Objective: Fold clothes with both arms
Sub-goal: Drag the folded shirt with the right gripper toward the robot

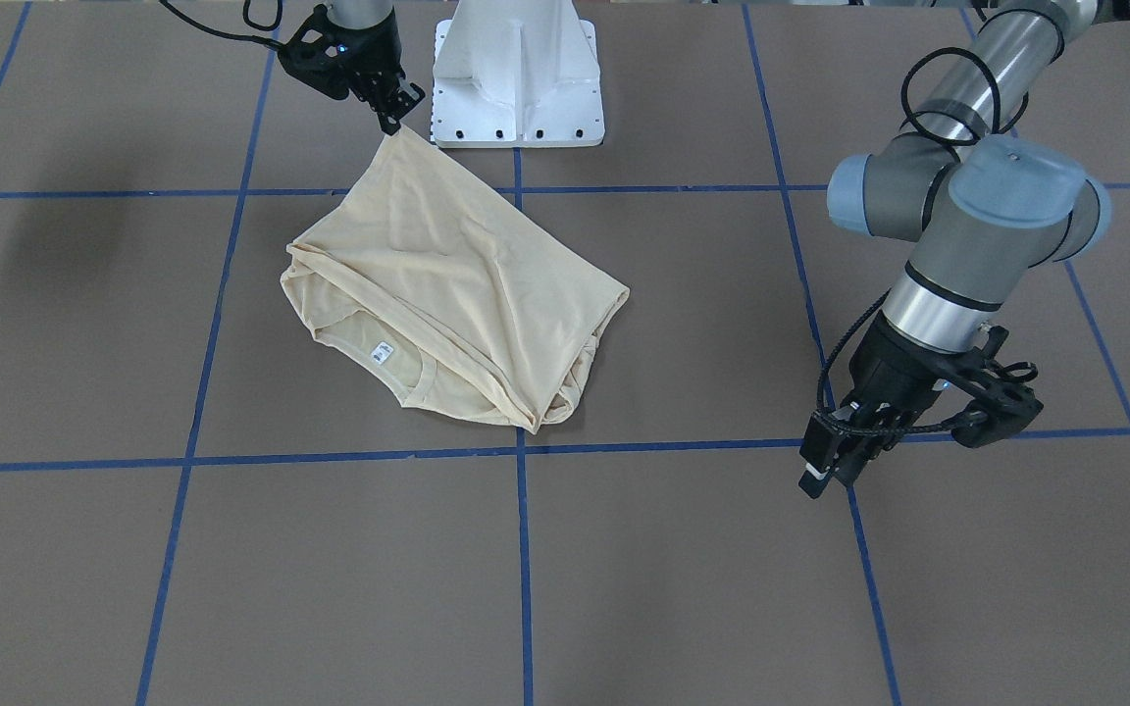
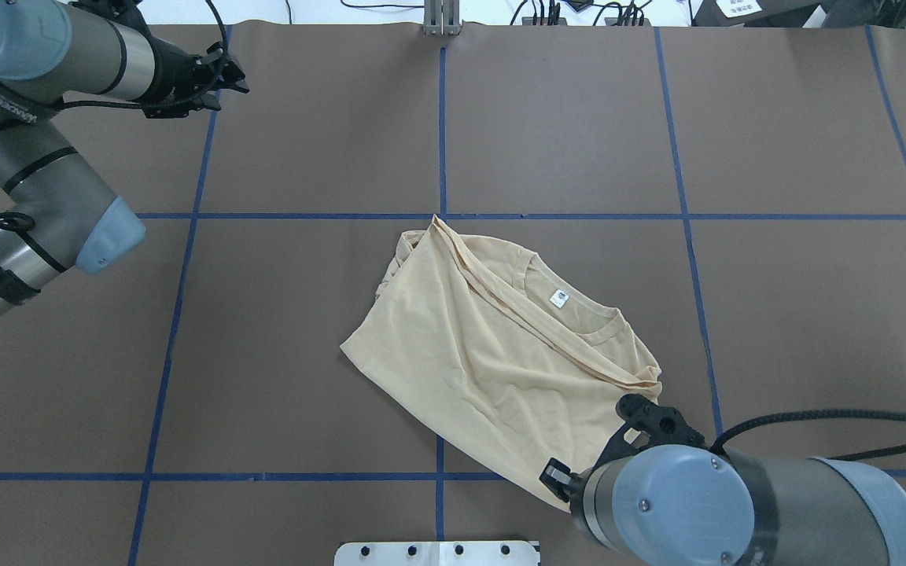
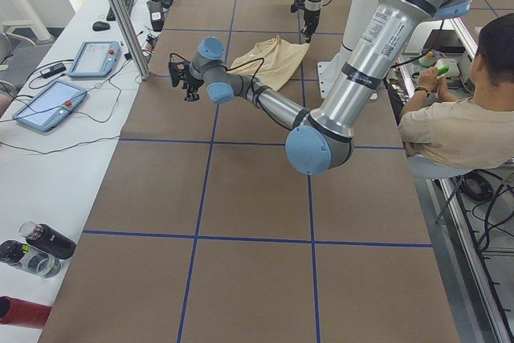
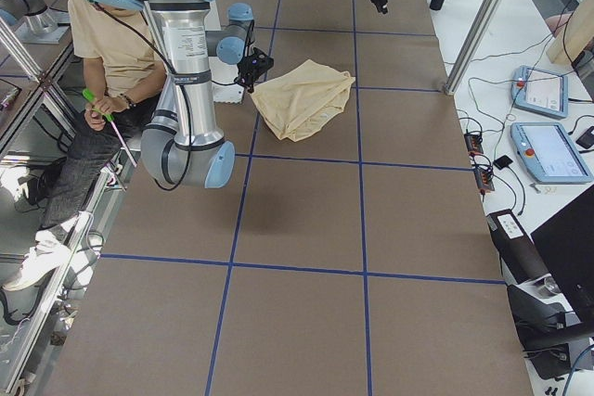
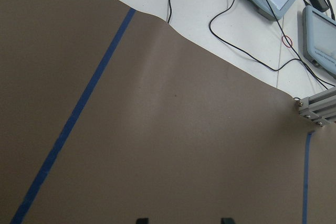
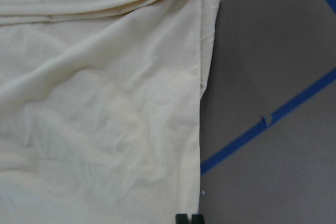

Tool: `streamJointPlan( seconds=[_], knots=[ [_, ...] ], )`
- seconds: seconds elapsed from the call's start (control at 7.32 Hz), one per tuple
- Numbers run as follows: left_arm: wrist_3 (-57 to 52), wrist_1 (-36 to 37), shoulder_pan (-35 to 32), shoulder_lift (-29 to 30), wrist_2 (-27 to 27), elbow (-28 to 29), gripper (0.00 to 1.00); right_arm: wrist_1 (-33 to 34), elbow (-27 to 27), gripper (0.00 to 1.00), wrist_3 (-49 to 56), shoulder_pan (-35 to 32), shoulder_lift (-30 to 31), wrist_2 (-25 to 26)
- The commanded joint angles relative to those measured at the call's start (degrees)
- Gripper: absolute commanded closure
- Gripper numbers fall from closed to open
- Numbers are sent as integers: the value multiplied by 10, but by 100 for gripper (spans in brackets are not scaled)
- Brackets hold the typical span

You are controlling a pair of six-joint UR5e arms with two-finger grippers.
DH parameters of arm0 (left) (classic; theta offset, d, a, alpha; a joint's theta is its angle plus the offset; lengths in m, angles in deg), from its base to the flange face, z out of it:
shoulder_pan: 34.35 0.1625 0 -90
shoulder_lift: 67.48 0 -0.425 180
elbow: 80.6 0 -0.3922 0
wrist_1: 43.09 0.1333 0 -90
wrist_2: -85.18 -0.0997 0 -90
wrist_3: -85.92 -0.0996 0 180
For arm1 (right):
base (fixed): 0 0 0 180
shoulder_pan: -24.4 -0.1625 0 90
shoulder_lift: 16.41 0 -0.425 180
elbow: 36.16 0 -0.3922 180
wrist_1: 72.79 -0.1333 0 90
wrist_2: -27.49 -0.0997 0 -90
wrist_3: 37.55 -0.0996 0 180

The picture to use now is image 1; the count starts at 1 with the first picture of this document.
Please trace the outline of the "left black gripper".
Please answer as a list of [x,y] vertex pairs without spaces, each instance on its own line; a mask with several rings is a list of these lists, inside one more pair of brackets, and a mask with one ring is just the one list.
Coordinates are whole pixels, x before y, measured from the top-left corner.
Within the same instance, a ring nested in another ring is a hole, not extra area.
[[[958,357],[916,345],[883,314],[876,316],[847,361],[853,387],[842,403],[847,411],[843,422],[871,433],[853,436],[838,429],[833,416],[812,413],[799,446],[805,460],[799,490],[819,499],[831,479],[852,487],[864,467],[896,446],[933,406],[939,398],[937,381]],[[881,433],[875,436],[873,430]]]

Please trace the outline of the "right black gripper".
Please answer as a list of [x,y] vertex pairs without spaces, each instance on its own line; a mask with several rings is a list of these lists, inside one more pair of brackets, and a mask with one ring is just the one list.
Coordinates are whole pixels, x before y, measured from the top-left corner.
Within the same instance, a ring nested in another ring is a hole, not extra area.
[[399,133],[403,117],[426,91],[405,75],[398,23],[349,28],[332,20],[306,20],[304,32],[318,35],[304,40],[304,82],[333,101],[354,95],[376,113],[382,133]]

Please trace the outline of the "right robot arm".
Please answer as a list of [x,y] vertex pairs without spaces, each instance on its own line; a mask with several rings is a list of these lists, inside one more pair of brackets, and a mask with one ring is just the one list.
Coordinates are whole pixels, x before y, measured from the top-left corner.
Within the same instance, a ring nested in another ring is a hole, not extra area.
[[333,101],[354,95],[376,113],[385,136],[425,98],[402,67],[402,41],[391,1],[325,1],[299,32],[310,84]]

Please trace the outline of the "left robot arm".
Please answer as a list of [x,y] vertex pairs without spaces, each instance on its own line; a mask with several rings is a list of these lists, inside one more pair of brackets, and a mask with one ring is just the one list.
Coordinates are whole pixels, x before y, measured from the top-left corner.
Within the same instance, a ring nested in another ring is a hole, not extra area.
[[855,326],[864,335],[838,406],[819,399],[799,448],[799,488],[835,479],[912,434],[949,432],[977,448],[1042,411],[1031,363],[1001,365],[993,317],[1022,276],[1075,258],[1109,228],[1106,188],[1061,152],[1012,134],[1031,86],[1090,26],[1130,21],[1130,1],[1000,1],[928,97],[902,97],[899,134],[840,162],[828,184],[836,227],[898,238],[913,253]]

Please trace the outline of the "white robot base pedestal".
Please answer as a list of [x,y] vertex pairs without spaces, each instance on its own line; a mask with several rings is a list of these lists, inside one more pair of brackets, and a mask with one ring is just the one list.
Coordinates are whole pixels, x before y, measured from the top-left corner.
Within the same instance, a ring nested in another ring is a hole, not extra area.
[[444,149],[605,142],[596,26],[573,1],[459,1],[434,32],[431,141]]

